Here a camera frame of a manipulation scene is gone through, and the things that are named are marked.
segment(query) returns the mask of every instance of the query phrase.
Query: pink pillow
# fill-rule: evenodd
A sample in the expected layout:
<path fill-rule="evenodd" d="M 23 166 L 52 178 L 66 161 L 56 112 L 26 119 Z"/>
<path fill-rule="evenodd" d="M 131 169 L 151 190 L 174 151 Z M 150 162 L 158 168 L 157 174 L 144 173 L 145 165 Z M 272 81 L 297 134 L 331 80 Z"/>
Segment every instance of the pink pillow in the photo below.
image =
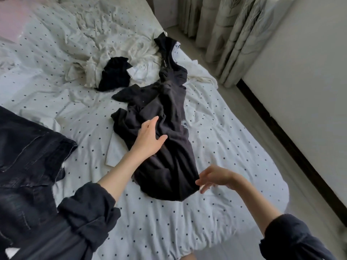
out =
<path fill-rule="evenodd" d="M 0 1 L 0 36 L 16 43 L 23 33 L 29 15 L 27 1 Z"/>

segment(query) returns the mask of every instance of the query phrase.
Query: hand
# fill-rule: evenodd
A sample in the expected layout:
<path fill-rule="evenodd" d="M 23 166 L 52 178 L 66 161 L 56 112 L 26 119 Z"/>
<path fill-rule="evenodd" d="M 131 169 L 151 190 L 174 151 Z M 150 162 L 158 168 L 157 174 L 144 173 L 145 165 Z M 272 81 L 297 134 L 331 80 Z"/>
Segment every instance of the hand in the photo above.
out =
<path fill-rule="evenodd" d="M 156 139 L 155 124 L 158 121 L 158 118 L 159 117 L 156 116 L 151 120 L 142 123 L 136 141 L 130 150 L 130 152 L 135 153 L 136 157 L 142 161 L 157 153 L 168 138 L 167 135 L 162 135 L 159 139 Z"/>
<path fill-rule="evenodd" d="M 196 185 L 202 186 L 201 193 L 206 192 L 211 186 L 225 185 L 234 190 L 240 180 L 246 180 L 242 175 L 231 170 L 211 165 L 199 175 L 200 179 L 196 180 Z"/>

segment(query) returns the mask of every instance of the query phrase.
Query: baseboard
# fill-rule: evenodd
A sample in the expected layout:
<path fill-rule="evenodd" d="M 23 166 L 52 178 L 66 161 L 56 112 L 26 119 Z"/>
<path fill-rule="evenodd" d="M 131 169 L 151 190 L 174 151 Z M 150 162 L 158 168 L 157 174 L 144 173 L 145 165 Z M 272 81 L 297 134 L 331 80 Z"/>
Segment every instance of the baseboard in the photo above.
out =
<path fill-rule="evenodd" d="M 323 196 L 324 200 L 335 212 L 337 217 L 340 218 L 342 223 L 347 226 L 347 208 L 336 196 L 334 191 L 328 186 L 328 184 L 323 180 L 319 173 L 314 169 L 310 162 L 305 158 L 301 151 L 297 148 L 294 142 L 288 137 L 284 130 L 278 125 L 270 113 L 265 109 L 263 104 L 257 99 L 245 82 L 241 79 L 237 83 L 237 87 L 253 106 L 258 115 L 263 119 L 266 125 L 270 128 L 272 133 L 277 137 L 280 143 L 292 156 L 294 161 L 298 164 L 301 170 L 305 173 L 307 178 L 315 186 L 318 192 Z"/>

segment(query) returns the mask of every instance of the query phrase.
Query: bed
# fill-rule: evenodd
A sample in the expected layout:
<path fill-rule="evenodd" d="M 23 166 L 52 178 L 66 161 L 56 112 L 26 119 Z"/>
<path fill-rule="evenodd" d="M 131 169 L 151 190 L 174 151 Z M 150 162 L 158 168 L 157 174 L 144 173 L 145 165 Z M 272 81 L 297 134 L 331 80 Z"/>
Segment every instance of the bed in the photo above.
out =
<path fill-rule="evenodd" d="M 12 62 L 0 72 L 0 105 L 54 119 L 57 130 L 79 145 L 64 163 L 66 177 L 53 188 L 57 204 L 88 181 L 97 182 L 110 171 L 106 164 L 116 164 L 127 151 L 110 117 L 126 104 L 111 99 L 117 91 L 93 89 L 105 61 L 128 57 L 135 66 L 131 82 L 150 84 L 159 62 L 153 38 L 161 32 L 145 0 L 45 0 L 36 5 L 18 44 L 0 39 L 0 60 Z M 241 173 L 284 211 L 287 184 L 230 111 L 216 80 L 182 50 L 175 59 L 188 70 L 185 113 L 198 172 L 217 164 Z M 116 206 L 122 217 L 94 260 L 179 259 L 256 225 L 226 187 L 183 202 L 161 201 L 130 181 Z"/>

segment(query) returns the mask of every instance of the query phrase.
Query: curtain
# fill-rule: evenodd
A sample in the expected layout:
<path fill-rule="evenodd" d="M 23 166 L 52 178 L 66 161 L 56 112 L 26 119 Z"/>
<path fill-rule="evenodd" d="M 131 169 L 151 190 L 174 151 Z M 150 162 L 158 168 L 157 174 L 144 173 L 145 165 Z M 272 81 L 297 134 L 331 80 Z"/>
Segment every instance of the curtain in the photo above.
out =
<path fill-rule="evenodd" d="M 293 0 L 178 0 L 179 27 L 217 62 L 219 83 L 246 74 Z"/>

